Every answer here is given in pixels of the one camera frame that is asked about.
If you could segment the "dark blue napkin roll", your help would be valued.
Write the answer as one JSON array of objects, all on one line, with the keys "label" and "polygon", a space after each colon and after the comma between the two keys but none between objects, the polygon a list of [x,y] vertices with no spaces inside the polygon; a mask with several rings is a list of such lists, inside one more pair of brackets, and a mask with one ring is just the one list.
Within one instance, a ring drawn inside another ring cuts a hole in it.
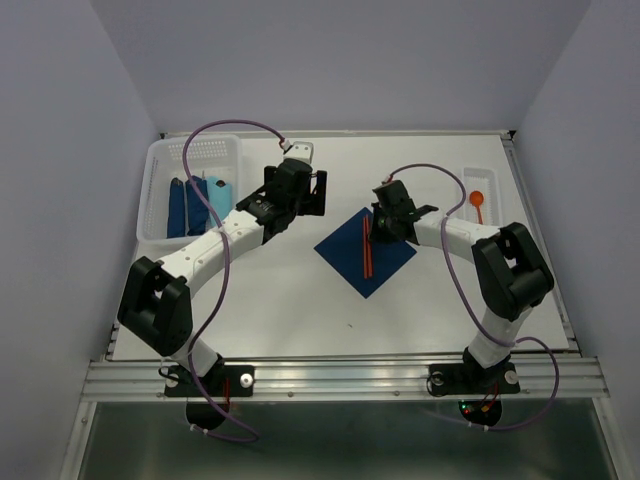
[{"label": "dark blue napkin roll", "polygon": [[168,239],[185,236],[186,207],[184,183],[177,177],[170,181],[166,234]]},{"label": "dark blue napkin roll", "polygon": [[185,184],[187,201],[188,236],[199,236],[206,232],[209,210],[195,191],[192,183]]}]

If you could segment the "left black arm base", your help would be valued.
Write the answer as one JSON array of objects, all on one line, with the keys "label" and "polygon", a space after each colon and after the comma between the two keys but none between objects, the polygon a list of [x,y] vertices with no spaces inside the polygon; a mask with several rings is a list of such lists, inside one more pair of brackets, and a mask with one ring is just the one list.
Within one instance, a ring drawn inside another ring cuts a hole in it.
[{"label": "left black arm base", "polygon": [[[179,365],[163,366],[158,369],[158,374],[165,381],[166,397],[187,400],[185,413],[190,423],[194,422],[197,427],[211,433],[225,422],[225,417],[208,403],[195,401],[204,397],[186,368]],[[218,407],[230,414],[233,398],[253,396],[255,367],[248,364],[219,364],[199,380]]]}]

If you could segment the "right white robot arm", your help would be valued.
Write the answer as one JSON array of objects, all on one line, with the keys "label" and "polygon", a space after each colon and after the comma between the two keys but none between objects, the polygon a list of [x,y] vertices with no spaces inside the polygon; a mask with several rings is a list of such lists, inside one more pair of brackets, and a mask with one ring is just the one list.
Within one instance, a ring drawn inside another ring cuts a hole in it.
[{"label": "right white robot arm", "polygon": [[485,303],[484,315],[472,317],[478,333],[463,353],[465,367],[492,372],[504,364],[530,311],[554,288],[554,278],[529,229],[512,222],[496,227],[456,219],[431,205],[417,207],[399,180],[373,190],[374,243],[408,242],[442,250],[463,305],[473,310],[451,258],[470,262]]}]

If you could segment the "white perforated plastic basket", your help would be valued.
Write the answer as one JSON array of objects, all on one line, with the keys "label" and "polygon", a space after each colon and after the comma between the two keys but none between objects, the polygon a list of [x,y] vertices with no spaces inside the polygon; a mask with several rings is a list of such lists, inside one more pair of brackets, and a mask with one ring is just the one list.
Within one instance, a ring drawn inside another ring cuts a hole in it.
[{"label": "white perforated plastic basket", "polygon": [[[177,177],[185,184],[188,176],[183,167],[182,153],[186,139],[176,137],[153,143],[147,153],[140,193],[137,219],[137,239],[154,246],[178,247],[190,243],[196,236],[188,236],[187,201],[185,192],[185,236],[168,239],[166,234],[170,181]],[[232,185],[233,207],[238,202],[242,146],[232,134],[204,135],[193,140],[187,151],[191,173],[203,188],[208,199],[206,178],[218,177]],[[213,226],[209,214],[208,230]]]}]

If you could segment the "light blue napkin roll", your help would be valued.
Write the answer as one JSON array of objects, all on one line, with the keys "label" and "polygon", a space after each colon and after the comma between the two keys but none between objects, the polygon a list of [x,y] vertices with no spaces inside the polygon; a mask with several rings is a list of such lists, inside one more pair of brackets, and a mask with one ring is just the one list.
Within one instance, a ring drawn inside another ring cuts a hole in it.
[{"label": "light blue napkin roll", "polygon": [[233,207],[232,185],[224,180],[209,176],[206,178],[208,201],[220,220],[224,220]]}]

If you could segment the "orange plastic spoon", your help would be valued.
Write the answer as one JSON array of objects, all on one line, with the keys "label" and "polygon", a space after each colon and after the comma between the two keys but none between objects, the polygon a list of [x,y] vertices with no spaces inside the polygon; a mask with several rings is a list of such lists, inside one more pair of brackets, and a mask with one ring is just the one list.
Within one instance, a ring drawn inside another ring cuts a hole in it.
[{"label": "orange plastic spoon", "polygon": [[484,195],[479,190],[474,190],[469,195],[469,203],[474,207],[477,215],[477,221],[479,224],[484,223],[484,217],[482,213],[482,206],[484,204]]}]

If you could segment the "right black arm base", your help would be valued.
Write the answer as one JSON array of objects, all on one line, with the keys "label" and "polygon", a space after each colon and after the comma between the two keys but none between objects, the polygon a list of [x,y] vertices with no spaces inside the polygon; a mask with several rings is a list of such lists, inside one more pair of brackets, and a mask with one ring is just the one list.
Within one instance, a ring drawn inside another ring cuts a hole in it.
[{"label": "right black arm base", "polygon": [[463,419],[482,427],[495,427],[501,419],[501,395],[521,391],[515,366],[509,361],[488,369],[471,361],[433,364],[426,386],[434,397],[461,396],[458,408]]}]

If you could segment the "white utensil tray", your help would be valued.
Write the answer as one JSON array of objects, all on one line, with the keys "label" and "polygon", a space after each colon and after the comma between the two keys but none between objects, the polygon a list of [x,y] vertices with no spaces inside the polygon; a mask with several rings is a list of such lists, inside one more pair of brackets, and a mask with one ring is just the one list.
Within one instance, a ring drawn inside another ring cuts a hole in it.
[{"label": "white utensil tray", "polygon": [[467,197],[459,217],[484,225],[501,225],[501,198],[495,171],[466,166],[462,169],[462,181]]}]

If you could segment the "aluminium front rail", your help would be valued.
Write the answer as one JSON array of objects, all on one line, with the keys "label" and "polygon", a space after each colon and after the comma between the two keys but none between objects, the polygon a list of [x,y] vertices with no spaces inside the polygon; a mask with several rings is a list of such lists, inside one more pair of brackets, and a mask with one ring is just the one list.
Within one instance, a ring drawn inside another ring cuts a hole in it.
[{"label": "aluminium front rail", "polygon": [[[577,353],[556,353],[560,380],[558,399],[608,398],[610,391],[600,363]],[[554,369],[548,355],[518,353],[511,361],[519,377],[520,393],[512,399],[543,399],[551,394]],[[249,397],[236,391],[232,402],[349,402],[427,401],[461,399],[484,395],[434,398],[427,391],[429,367],[454,362],[452,355],[387,357],[344,357],[311,359],[227,360],[227,364],[254,366]],[[92,362],[88,368],[81,401],[84,402],[169,402],[171,387],[158,375],[161,361]]]}]

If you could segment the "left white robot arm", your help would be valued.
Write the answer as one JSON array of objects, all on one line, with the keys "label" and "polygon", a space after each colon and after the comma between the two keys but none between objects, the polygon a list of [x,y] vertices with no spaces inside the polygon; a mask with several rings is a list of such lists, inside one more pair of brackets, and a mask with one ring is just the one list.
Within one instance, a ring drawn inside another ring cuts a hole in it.
[{"label": "left white robot arm", "polygon": [[267,167],[264,185],[237,204],[221,226],[172,254],[140,257],[130,267],[119,323],[163,358],[202,379],[221,356],[194,331],[192,299],[215,275],[227,287],[231,262],[284,232],[298,216],[322,216],[327,173],[286,158]]}]

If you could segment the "dark blue paper napkin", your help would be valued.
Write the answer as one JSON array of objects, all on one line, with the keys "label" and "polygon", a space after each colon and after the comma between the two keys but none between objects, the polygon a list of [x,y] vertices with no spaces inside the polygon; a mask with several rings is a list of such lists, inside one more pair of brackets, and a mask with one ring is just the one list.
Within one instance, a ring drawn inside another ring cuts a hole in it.
[{"label": "dark blue paper napkin", "polygon": [[372,244],[373,277],[363,277],[362,219],[367,214],[372,225],[373,213],[362,208],[314,249],[363,298],[369,298],[415,255],[406,242]]}]

